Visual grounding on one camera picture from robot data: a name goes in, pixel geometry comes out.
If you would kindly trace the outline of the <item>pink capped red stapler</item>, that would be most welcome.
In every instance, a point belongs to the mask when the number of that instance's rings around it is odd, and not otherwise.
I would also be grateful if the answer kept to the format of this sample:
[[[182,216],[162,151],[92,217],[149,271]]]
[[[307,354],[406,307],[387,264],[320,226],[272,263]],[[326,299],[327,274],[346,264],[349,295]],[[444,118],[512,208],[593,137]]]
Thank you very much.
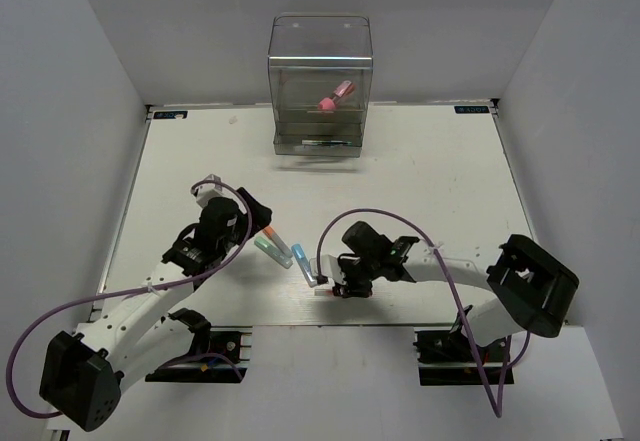
[[[318,103],[318,109],[320,111],[334,111],[338,104],[348,97],[355,89],[354,83],[349,80],[345,80],[340,83],[330,96],[323,98]]]

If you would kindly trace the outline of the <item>orange capped marker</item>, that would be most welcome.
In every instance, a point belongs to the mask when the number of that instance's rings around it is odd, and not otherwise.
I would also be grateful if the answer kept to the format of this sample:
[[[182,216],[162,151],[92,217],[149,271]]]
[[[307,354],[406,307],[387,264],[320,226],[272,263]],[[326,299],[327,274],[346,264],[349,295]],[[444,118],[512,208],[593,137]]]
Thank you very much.
[[[271,240],[271,242],[283,253],[284,256],[288,258],[293,257],[290,247],[284,242],[284,240],[271,226],[265,227],[263,229],[263,232]]]

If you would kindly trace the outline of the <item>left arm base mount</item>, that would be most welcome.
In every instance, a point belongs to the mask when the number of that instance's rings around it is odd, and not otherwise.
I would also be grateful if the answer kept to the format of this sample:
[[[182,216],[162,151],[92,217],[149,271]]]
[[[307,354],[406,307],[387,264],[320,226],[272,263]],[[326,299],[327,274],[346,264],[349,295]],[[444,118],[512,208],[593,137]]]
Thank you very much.
[[[207,348],[177,358],[145,377],[147,383],[240,384],[252,347],[250,327],[213,328]]]

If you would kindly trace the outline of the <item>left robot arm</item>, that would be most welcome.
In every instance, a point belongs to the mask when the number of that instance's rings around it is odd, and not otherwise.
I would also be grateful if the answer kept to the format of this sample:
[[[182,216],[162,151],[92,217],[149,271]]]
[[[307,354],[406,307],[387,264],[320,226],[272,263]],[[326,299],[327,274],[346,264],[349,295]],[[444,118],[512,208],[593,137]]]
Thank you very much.
[[[272,220],[270,208],[244,188],[231,199],[194,190],[197,222],[179,232],[145,281],[141,294],[125,296],[111,311],[49,342],[40,396],[86,432],[113,414],[121,396],[170,360],[199,360],[211,348],[211,324],[180,307],[239,247]]]

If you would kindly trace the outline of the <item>blue capped marker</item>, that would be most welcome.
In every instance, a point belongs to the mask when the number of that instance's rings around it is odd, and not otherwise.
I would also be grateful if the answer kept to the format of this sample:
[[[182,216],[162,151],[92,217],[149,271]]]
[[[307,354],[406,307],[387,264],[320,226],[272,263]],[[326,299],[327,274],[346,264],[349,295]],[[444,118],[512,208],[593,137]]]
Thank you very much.
[[[294,244],[291,246],[293,257],[298,264],[305,282],[309,287],[314,288],[318,285],[316,277],[313,275],[312,267],[306,254],[300,244]]]

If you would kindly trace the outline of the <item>clear acrylic drawer organizer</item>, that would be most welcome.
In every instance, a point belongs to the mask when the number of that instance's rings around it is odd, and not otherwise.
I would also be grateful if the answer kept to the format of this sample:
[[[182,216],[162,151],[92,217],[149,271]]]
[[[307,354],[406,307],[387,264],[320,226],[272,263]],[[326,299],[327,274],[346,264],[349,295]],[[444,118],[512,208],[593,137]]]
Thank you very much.
[[[278,155],[361,155],[373,78],[369,18],[349,13],[284,13],[274,18],[268,57]],[[355,89],[334,111],[318,103],[343,81]],[[310,147],[302,140],[344,140],[352,146]]]

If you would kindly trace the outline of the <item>green capped marker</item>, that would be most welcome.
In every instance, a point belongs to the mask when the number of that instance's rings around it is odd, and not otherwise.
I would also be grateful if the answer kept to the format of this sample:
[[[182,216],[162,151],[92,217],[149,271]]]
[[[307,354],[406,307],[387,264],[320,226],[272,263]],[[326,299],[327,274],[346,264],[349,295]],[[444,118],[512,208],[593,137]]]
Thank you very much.
[[[256,236],[254,238],[254,245],[284,269],[289,269],[292,266],[292,259],[283,254],[279,248],[265,238]]]

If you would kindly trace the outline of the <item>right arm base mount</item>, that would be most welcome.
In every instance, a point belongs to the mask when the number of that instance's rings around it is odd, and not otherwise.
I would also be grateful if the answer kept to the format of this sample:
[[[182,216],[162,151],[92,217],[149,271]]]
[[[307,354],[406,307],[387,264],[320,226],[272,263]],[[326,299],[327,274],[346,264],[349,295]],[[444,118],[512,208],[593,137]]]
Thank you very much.
[[[418,361],[419,382],[422,387],[480,386],[482,380],[471,348],[464,336],[449,338],[450,332],[443,329],[417,329],[413,346]],[[480,348],[487,380],[498,386],[506,355],[506,339],[502,338],[487,347]]]

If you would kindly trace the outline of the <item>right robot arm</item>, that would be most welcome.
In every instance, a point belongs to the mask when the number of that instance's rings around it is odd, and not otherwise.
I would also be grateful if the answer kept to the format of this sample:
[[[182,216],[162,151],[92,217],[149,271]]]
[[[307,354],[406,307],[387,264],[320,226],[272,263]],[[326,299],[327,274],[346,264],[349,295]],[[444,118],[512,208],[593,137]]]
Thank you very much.
[[[580,285],[570,268],[522,234],[510,235],[486,268],[447,258],[423,237],[390,239],[364,221],[354,223],[342,242],[348,252],[316,262],[317,274],[333,282],[337,296],[367,298],[378,280],[441,283],[457,305],[446,343],[466,360],[521,332],[558,337]]]

